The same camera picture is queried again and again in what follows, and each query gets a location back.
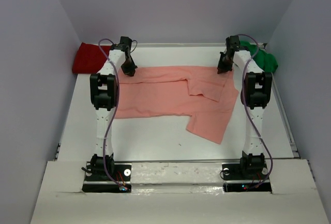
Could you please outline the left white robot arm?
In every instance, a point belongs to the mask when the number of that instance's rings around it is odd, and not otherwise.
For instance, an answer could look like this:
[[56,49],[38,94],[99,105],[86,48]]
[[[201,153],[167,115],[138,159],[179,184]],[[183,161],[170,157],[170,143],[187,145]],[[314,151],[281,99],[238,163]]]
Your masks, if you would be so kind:
[[119,43],[104,38],[98,42],[98,48],[106,61],[97,73],[89,78],[91,103],[95,108],[97,131],[95,151],[90,160],[88,173],[113,178],[115,163],[111,140],[111,127],[119,105],[119,72],[133,77],[137,66],[131,56],[132,43],[127,36],[121,36]]

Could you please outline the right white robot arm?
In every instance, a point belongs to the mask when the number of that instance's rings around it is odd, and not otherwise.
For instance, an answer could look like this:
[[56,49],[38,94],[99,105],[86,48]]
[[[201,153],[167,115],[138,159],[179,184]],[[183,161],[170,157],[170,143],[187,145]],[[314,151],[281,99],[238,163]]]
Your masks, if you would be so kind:
[[246,113],[245,144],[238,163],[222,166],[220,176],[225,181],[263,181],[268,175],[264,152],[270,154],[262,138],[262,122],[272,89],[273,76],[261,69],[247,46],[240,43],[240,35],[226,38],[225,51],[220,53],[218,73],[230,72],[236,65],[242,71],[240,100]]

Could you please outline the pink t shirt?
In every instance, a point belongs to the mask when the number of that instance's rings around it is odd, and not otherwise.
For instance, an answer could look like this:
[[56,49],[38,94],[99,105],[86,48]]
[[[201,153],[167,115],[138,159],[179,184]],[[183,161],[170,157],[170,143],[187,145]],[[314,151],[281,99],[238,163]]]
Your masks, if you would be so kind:
[[238,97],[234,73],[215,67],[141,67],[133,77],[120,73],[119,82],[116,119],[188,116],[188,132],[217,144]]

